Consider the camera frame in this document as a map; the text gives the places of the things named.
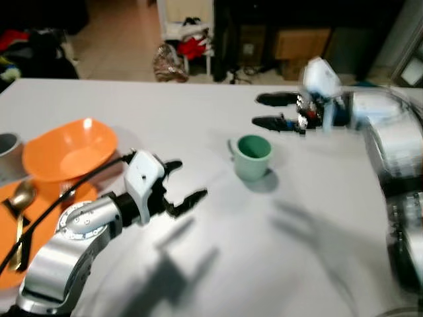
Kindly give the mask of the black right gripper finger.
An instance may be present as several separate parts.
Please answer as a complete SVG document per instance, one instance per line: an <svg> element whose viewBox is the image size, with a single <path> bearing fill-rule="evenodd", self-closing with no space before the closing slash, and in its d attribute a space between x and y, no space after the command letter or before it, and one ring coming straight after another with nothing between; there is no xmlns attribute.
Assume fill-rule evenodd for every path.
<svg viewBox="0 0 423 317"><path fill-rule="evenodd" d="M252 118L252 124L269 131L301 133L300 124L284 116L257 116Z"/></svg>
<svg viewBox="0 0 423 317"><path fill-rule="evenodd" d="M258 94L256 101L272 108L284 108L302 102L302 95L298 92L267 92Z"/></svg>

